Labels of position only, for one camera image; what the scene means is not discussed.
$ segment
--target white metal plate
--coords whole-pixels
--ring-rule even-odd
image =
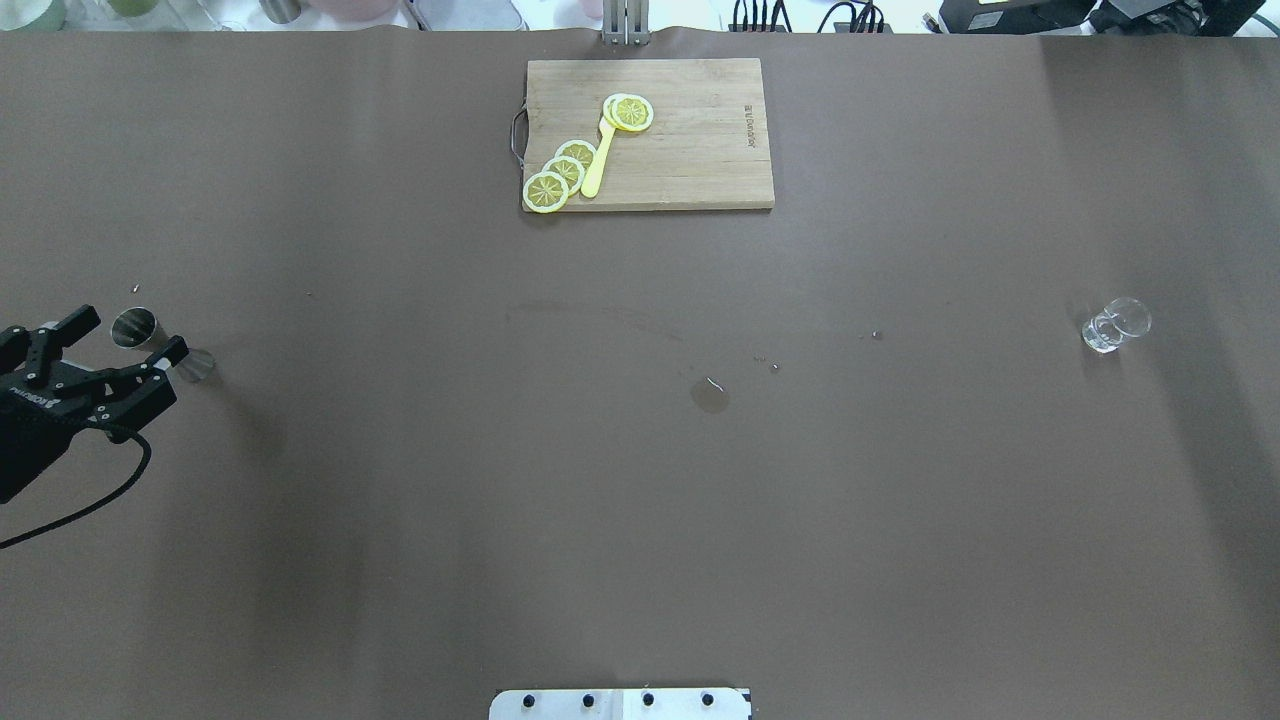
[[[751,691],[744,688],[504,691],[489,705],[489,720],[750,720],[750,717]]]

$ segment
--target water droplet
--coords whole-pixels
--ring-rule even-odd
[[[689,396],[694,398],[694,405],[712,415],[723,413],[728,407],[728,392],[710,378],[703,378],[694,383]]]

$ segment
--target cutting board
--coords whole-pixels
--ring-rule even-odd
[[[599,145],[600,105],[614,92],[648,99],[653,124],[618,131],[599,195],[562,213],[773,208],[758,58],[530,61],[525,179],[567,140]]]

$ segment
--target yellow utensil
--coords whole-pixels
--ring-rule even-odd
[[[616,128],[609,124],[609,119],[600,115],[600,146],[595,149],[595,158],[591,160],[591,167],[586,169],[586,179],[582,181],[584,197],[595,197],[600,192],[600,181],[604,179],[604,159],[609,154],[614,132]]]

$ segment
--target clear glass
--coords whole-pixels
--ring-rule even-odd
[[[1111,352],[1151,332],[1151,310],[1132,297],[1117,297],[1084,323],[1080,337],[1098,352]]]

